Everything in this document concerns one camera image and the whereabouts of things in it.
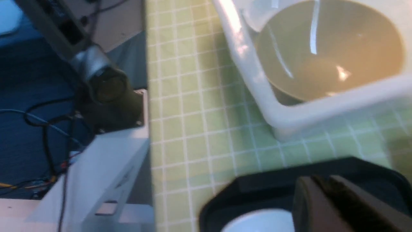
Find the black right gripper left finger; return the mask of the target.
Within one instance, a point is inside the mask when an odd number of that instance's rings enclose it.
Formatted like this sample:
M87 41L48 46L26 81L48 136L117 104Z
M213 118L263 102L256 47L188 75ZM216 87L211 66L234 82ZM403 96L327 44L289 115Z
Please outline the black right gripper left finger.
M355 232L319 184L309 176L297 178L292 208L296 232Z

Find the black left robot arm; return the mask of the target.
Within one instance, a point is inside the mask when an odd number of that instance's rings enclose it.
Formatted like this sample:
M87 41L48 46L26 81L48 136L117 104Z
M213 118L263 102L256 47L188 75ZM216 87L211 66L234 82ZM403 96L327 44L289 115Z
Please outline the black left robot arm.
M84 32L60 0L17 0L18 7L76 70L94 108L82 113L104 130L40 200L22 200L24 216L2 218L9 232L138 231L149 205L127 204L149 151L148 95L133 90L126 74L92 43L97 23Z

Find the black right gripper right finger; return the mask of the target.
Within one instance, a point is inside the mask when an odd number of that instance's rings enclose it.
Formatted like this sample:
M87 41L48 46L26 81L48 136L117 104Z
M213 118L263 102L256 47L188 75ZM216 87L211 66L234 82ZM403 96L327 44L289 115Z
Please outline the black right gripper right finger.
M319 177L318 186L352 232L411 231L411 217L341 176Z

